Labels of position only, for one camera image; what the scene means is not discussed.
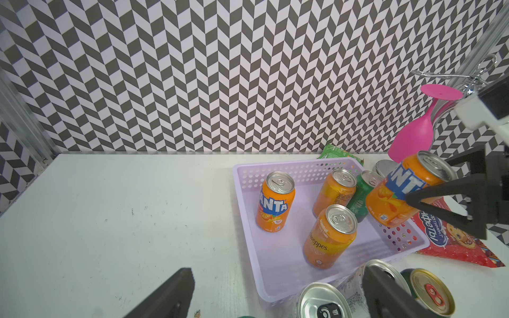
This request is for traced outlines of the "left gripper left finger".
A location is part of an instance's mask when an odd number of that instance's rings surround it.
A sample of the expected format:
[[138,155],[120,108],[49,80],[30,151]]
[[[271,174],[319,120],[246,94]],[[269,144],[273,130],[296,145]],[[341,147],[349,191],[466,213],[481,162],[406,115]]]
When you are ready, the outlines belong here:
[[187,317],[195,288],[191,268],[181,268],[131,310],[129,317]]

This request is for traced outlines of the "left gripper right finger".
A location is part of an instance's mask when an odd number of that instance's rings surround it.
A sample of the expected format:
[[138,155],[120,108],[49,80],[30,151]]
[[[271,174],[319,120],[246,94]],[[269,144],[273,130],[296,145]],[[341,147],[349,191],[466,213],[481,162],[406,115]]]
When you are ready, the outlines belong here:
[[367,266],[363,291],[371,317],[437,317],[377,266]]

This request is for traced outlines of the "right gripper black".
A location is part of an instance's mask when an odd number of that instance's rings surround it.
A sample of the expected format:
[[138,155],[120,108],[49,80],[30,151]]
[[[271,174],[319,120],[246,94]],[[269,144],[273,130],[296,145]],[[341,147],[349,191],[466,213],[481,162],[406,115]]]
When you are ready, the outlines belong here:
[[446,160],[450,166],[468,163],[472,175],[406,195],[406,203],[481,240],[486,224],[508,224],[508,155],[486,156],[485,146],[473,147]]

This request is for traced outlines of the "white monster can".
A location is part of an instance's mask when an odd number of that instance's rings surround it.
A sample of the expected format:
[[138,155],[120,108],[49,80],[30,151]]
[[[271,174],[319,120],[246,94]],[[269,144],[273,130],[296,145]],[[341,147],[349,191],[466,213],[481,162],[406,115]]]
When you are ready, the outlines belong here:
[[346,298],[336,287],[314,282],[298,296],[294,317],[350,318],[352,313]]
[[367,298],[365,297],[362,282],[365,275],[365,269],[368,267],[381,269],[391,280],[395,281],[398,286],[405,290],[408,295],[411,294],[410,288],[404,277],[394,266],[382,260],[370,260],[359,266],[358,269],[356,269],[346,280],[336,286],[347,300],[351,310],[351,315],[355,318],[368,318],[371,316],[368,310]]

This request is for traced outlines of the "green can gold top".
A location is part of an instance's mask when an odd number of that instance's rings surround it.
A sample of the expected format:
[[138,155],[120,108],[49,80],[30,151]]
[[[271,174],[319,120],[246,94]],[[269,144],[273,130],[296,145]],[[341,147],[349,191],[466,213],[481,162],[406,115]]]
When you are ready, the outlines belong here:
[[448,287],[433,273],[423,268],[407,268],[400,272],[412,297],[437,317],[451,317],[455,301]]

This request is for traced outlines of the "lavender plastic basket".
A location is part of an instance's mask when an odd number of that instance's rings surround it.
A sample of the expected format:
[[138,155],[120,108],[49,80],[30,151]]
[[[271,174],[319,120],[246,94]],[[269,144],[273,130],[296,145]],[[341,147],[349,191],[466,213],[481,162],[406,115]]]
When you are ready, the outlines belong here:
[[[312,208],[333,170],[343,168],[358,176],[364,171],[353,158],[240,164],[233,180],[254,283],[259,298],[277,304],[312,282],[339,281],[371,259],[391,262],[429,247],[429,239],[413,221],[388,228],[372,216],[358,226],[355,240],[345,249],[334,247],[312,231]],[[263,230],[257,220],[278,223],[286,204],[263,195],[262,185],[271,172],[283,172],[294,180],[296,196],[286,222],[275,233]]]

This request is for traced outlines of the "orange fanta can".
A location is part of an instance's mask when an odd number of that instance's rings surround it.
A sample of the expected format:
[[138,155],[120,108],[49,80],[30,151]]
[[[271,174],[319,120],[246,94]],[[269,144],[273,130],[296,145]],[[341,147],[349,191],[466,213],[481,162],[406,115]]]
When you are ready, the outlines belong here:
[[418,210],[406,203],[406,195],[457,179],[454,169],[428,151],[406,157],[366,197],[366,207],[380,224],[397,227]]
[[285,225],[296,196],[295,182],[285,172],[270,172],[262,183],[256,222],[264,231],[279,232]]

